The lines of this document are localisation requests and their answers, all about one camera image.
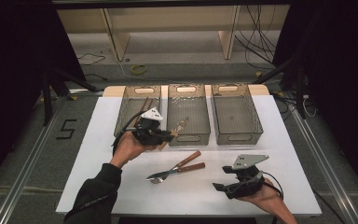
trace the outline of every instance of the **black backdrop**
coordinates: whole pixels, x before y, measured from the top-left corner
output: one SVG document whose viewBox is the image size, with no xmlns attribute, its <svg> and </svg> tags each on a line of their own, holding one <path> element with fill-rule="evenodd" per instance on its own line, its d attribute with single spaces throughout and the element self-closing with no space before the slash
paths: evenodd
<svg viewBox="0 0 358 224">
<path fill-rule="evenodd" d="M 51 66 L 85 79 L 56 10 L 0 0 L 0 165 L 13 150 L 40 96 L 42 74 Z"/>
<path fill-rule="evenodd" d="M 282 28 L 274 58 L 290 58 L 316 7 L 295 4 Z M 318 40 L 304 55 L 308 91 L 358 175 L 358 1 L 337 1 L 326 8 L 317 27 Z"/>
</svg>

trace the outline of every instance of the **white table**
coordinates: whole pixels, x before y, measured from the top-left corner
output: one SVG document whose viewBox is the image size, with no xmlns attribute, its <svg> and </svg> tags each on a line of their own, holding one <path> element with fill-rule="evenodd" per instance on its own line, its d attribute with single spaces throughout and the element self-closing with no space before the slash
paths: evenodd
<svg viewBox="0 0 358 224">
<path fill-rule="evenodd" d="M 167 95 L 162 87 L 163 117 L 167 114 Z M 162 151 L 142 154 L 123 167 L 121 186 L 112 213 L 119 216 L 153 217 L 259 217 L 266 213 L 250 203 L 229 200 L 216 191 L 212 183 L 225 185 L 238 182 L 235 175 L 227 175 L 222 166 L 232 165 L 240 154 L 269 155 L 257 164 L 259 170 L 274 175 L 281 183 L 284 201 L 295 216 L 319 216 L 322 211 L 310 188 L 301 164 L 284 127 L 278 108 L 268 95 L 254 95 L 255 107 L 264 133 L 255 146 L 218 146 L 215 143 L 211 101 L 207 104 L 211 123 L 210 143 L 205 147 L 169 147 Z M 87 178 L 93 178 L 112 154 L 114 130 L 121 97 L 101 97 L 95 106 L 63 191 L 58 213 L 72 209 L 76 195 Z M 205 169 L 168 177 L 153 185 L 145 178 L 153 173 L 171 169 L 177 162 L 199 149 L 201 155 L 190 164 L 204 161 Z"/>
</svg>

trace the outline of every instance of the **sleeve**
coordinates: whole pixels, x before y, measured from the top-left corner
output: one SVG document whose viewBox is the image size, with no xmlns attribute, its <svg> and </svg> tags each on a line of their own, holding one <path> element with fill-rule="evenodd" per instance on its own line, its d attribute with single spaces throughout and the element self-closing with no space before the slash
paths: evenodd
<svg viewBox="0 0 358 224">
<path fill-rule="evenodd" d="M 111 212 L 117 199 L 122 171 L 105 163 L 100 173 L 88 179 L 80 188 L 73 209 L 65 216 L 64 223 L 111 223 Z"/>
</svg>

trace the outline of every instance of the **tray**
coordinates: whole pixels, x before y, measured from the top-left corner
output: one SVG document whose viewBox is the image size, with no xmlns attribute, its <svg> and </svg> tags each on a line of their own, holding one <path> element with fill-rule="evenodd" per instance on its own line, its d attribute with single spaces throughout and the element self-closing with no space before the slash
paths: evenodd
<svg viewBox="0 0 358 224">
<path fill-rule="evenodd" d="M 248 85 L 212 85 L 212 95 L 217 145 L 257 144 L 263 128 Z"/>
<path fill-rule="evenodd" d="M 160 111 L 160 102 L 160 86 L 127 86 L 124 90 L 123 99 L 118 112 L 115 136 L 117 136 L 124 125 L 139 111 L 146 111 L 153 107 Z M 128 128 L 133 128 L 133 125 L 134 121 L 131 122 Z"/>
<path fill-rule="evenodd" d="M 178 124 L 185 126 L 170 142 L 170 146 L 206 146 L 211 126 L 202 84 L 172 84 L 168 87 L 167 130 Z"/>
</svg>

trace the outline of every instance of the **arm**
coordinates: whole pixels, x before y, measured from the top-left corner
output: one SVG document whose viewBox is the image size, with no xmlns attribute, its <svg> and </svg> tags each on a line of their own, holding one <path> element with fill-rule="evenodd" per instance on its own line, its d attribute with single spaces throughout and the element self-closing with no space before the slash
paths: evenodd
<svg viewBox="0 0 358 224">
<path fill-rule="evenodd" d="M 265 181 L 270 185 L 273 185 L 269 179 L 265 178 Z M 247 197 L 241 197 L 238 198 L 238 200 L 253 203 L 265 212 L 275 216 L 282 223 L 297 224 L 295 217 L 286 207 L 286 204 L 284 204 L 278 192 L 265 185 L 263 185 L 261 190 L 256 194 Z"/>
<path fill-rule="evenodd" d="M 76 196 L 74 208 L 66 215 L 64 223 L 111 223 L 111 212 L 120 186 L 121 168 L 141 153 L 155 148 L 141 145 L 130 132 L 124 133 L 111 161 L 103 164 L 95 178 L 84 182 Z"/>
</svg>

